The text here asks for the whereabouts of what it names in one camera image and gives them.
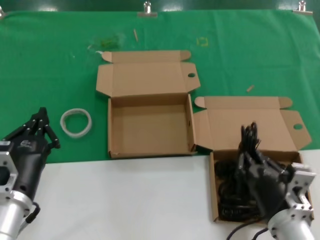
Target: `cardboard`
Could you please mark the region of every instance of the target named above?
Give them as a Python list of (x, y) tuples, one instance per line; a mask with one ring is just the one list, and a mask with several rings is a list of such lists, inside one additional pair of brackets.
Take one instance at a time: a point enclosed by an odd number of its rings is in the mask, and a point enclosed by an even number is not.
[(298, 150), (311, 142), (311, 137), (297, 111), (287, 97), (205, 96), (195, 105), (204, 108), (194, 114), (195, 141), (198, 146), (213, 150), (209, 172), (214, 221), (220, 221), (215, 162), (236, 159), (241, 140), (241, 126), (257, 123), (260, 151), (284, 164), (303, 163)]
[(96, 90), (108, 100), (112, 158), (190, 155), (196, 146), (190, 91), (200, 86), (189, 51), (104, 52)]

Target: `white ring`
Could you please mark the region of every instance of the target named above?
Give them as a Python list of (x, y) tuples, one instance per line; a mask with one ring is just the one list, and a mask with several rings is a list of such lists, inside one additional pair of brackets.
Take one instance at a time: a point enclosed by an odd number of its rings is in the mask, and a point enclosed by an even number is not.
[[(78, 132), (78, 133), (73, 133), (73, 132), (70, 132), (67, 127), (66, 127), (66, 117), (70, 116), (70, 115), (74, 115), (74, 114), (84, 114), (86, 115), (86, 117), (88, 118), (88, 124), (87, 126), (85, 127), (84, 130), (82, 130), (81, 132)], [(60, 125), (61, 125), (61, 128), (62, 130), (67, 134), (69, 135), (70, 137), (74, 138), (74, 139), (77, 139), (77, 138), (81, 138), (83, 137), (84, 135), (86, 135), (90, 129), (91, 129), (91, 126), (92, 126), (92, 120), (91, 120), (91, 116), (90, 114), (82, 109), (82, 108), (73, 108), (73, 109), (70, 109), (68, 111), (66, 111), (62, 116), (61, 116), (61, 119), (60, 119)]]

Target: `small stick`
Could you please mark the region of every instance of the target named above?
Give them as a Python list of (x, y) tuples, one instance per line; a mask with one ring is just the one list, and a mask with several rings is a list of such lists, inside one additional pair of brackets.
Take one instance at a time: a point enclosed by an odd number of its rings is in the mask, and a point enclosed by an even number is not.
[(135, 40), (138, 42), (139, 39), (138, 39), (137, 31), (135, 28), (133, 29), (133, 33), (134, 33)]
[(255, 85), (251, 85), (251, 86), (246, 90), (246, 92), (249, 93), (254, 87), (255, 87)]

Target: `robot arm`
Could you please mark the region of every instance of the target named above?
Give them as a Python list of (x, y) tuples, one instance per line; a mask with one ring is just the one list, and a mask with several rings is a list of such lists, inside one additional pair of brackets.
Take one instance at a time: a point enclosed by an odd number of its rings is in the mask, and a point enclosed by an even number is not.
[(60, 143), (45, 107), (0, 141), (0, 240), (15, 240), (39, 213), (34, 198), (53, 148), (59, 149)]
[(227, 240), (237, 230), (257, 222), (268, 225), (259, 234), (269, 230), (279, 240), (314, 240), (310, 231), (313, 207), (306, 193), (316, 174), (300, 163), (281, 166), (257, 149), (259, 143), (256, 123), (241, 128), (236, 178), (239, 188), (241, 183), (248, 186), (261, 217), (235, 228)]

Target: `green backdrop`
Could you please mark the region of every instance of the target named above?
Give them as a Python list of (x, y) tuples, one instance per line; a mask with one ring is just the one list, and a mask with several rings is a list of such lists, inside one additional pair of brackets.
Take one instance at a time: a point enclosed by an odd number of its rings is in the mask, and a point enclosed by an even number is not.
[[(136, 29), (138, 42), (133, 30)], [(190, 50), (196, 96), (287, 96), (320, 148), (320, 35), (312, 16), (289, 10), (17, 12), (0, 20), (0, 136), (47, 107), (61, 149), (49, 163), (107, 155), (107, 97), (96, 92), (96, 51)], [(86, 109), (91, 131), (72, 139), (60, 127), (71, 108)], [(70, 119), (80, 130), (85, 118)]]

